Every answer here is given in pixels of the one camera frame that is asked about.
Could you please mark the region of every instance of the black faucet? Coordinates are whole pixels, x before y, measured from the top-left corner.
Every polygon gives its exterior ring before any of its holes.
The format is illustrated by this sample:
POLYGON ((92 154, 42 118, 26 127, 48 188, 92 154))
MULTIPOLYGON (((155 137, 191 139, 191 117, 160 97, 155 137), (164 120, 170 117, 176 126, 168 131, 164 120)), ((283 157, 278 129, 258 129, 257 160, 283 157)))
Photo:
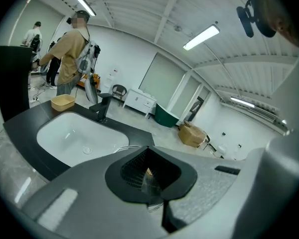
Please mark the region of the black faucet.
POLYGON ((96 105, 90 106, 89 110, 93 111, 94 113, 98 113, 97 120, 103 121, 106 119, 106 113, 108 112, 111 98, 113 97, 109 93, 99 94, 99 97, 102 98, 102 101, 96 105))

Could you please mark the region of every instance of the floor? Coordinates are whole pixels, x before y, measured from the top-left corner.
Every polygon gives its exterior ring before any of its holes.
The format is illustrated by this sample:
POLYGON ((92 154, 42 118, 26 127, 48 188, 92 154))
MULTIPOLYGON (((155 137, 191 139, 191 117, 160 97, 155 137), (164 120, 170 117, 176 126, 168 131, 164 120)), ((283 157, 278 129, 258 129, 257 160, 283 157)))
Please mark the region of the floor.
MULTIPOLYGON (((38 96, 39 102, 30 104, 38 105, 56 96, 56 90, 43 87, 44 78, 40 75, 33 76, 31 85, 34 90, 29 90, 29 99, 38 96)), ((72 95, 76 96, 76 103, 88 108, 92 104, 88 101, 85 91, 75 88, 72 95)), ((145 115, 129 107, 122 108, 119 102, 112 100, 107 116, 122 123, 151 132, 156 146, 161 146, 177 151, 182 151, 204 157, 215 157, 211 149, 203 147, 194 148, 184 145, 178 138, 176 127, 167 128, 157 124, 153 118, 146 119, 145 115)), ((21 207, 36 191, 47 182, 34 169, 32 169, 10 142, 3 129, 3 119, 0 113, 0 193, 2 197, 21 207)), ((161 209, 153 214, 161 219, 161 209)))

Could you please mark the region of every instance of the sink drain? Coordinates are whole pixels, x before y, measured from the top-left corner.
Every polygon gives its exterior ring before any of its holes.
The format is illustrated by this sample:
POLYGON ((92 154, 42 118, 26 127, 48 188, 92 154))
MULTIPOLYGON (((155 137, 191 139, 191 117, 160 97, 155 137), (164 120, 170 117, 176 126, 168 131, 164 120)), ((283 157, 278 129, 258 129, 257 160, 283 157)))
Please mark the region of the sink drain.
POLYGON ((92 152, 92 149, 87 146, 83 146, 83 152, 85 154, 90 154, 92 152))

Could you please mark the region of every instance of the white sink basin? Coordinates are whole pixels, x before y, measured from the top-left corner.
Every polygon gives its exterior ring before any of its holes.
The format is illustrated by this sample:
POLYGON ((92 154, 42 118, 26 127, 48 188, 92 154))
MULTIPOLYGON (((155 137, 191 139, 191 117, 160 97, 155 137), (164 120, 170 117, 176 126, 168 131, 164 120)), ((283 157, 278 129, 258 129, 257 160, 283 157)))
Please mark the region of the white sink basin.
POLYGON ((48 122, 39 130, 36 140, 48 153, 71 167, 129 145, 125 134, 76 113, 63 113, 48 122))

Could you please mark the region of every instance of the dark hair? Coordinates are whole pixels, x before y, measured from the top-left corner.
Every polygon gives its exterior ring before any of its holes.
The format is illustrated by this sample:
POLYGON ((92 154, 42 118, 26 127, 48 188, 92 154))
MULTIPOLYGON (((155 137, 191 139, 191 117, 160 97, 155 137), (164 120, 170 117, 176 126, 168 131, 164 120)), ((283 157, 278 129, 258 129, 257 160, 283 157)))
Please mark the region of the dark hair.
POLYGON ((78 18, 84 18, 85 23, 89 21, 90 15, 86 10, 78 10, 75 14, 78 18))

